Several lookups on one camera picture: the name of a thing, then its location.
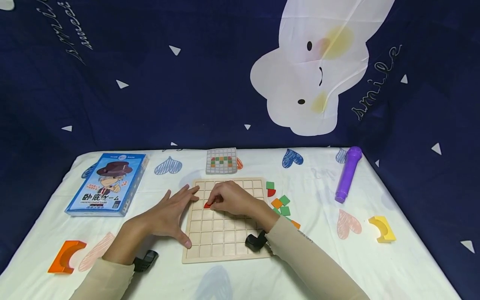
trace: yellow arch block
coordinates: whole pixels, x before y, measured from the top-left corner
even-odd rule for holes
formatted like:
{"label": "yellow arch block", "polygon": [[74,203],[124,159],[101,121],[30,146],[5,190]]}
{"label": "yellow arch block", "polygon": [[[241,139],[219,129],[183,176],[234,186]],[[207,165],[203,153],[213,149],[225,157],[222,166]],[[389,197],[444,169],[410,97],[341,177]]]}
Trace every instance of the yellow arch block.
{"label": "yellow arch block", "polygon": [[390,243],[396,240],[395,235],[393,234],[390,225],[388,225],[387,219],[384,216],[373,216],[368,221],[371,224],[377,226],[378,230],[380,230],[380,237],[377,238],[377,242],[379,243]]}

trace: green block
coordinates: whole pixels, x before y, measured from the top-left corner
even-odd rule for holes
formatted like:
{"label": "green block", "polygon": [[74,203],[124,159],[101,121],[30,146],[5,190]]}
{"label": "green block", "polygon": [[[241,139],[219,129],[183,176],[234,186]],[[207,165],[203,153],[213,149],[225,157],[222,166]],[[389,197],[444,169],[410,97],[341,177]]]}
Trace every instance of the green block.
{"label": "green block", "polygon": [[282,216],[289,216],[290,215],[290,209],[288,208],[288,206],[282,206],[280,208],[280,212],[281,212]]}
{"label": "green block", "polygon": [[282,202],[283,205],[287,205],[290,203],[290,199],[288,199],[288,197],[285,195],[281,196],[279,200]]}
{"label": "green block", "polygon": [[275,184],[273,182],[267,181],[267,190],[274,190]]}

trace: wooden grid board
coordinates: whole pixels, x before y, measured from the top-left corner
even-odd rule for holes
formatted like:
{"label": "wooden grid board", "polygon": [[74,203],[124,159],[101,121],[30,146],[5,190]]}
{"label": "wooden grid board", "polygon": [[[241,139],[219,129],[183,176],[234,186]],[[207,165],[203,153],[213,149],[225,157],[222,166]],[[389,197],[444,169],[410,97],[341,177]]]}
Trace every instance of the wooden grid board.
{"label": "wooden grid board", "polygon": [[[267,200],[263,178],[231,178],[250,195]],[[183,249],[182,263],[220,262],[241,259],[271,257],[267,246],[252,252],[245,246],[249,234],[258,236],[262,231],[255,220],[247,216],[234,216],[227,212],[204,209],[214,185],[225,179],[198,179],[193,186],[200,186],[195,194],[200,200],[192,203],[188,210],[186,234],[192,241],[190,249]]]}

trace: hat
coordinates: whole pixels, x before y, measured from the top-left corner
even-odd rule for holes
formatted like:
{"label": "hat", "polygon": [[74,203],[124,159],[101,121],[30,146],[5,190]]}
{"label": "hat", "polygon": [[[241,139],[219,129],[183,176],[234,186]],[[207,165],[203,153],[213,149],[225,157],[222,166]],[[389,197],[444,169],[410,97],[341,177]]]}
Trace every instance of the hat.
{"label": "hat", "polygon": [[100,176],[123,176],[130,172],[133,169],[128,166],[126,161],[112,161],[108,163],[104,168],[99,169],[96,173]]}

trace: pink heart print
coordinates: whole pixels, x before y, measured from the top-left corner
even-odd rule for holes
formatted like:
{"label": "pink heart print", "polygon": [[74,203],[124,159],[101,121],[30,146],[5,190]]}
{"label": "pink heart print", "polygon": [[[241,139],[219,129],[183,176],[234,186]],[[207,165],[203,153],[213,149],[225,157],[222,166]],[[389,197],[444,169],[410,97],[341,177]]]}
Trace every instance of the pink heart print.
{"label": "pink heart print", "polygon": [[83,272],[93,267],[96,259],[102,257],[105,252],[107,252],[107,249],[113,243],[114,239],[115,236],[111,232],[107,233],[107,235],[82,259],[78,266],[78,271]]}
{"label": "pink heart print", "polygon": [[336,224],[338,237],[342,240],[348,238],[350,230],[356,234],[361,234],[361,224],[354,216],[340,209],[340,215]]}

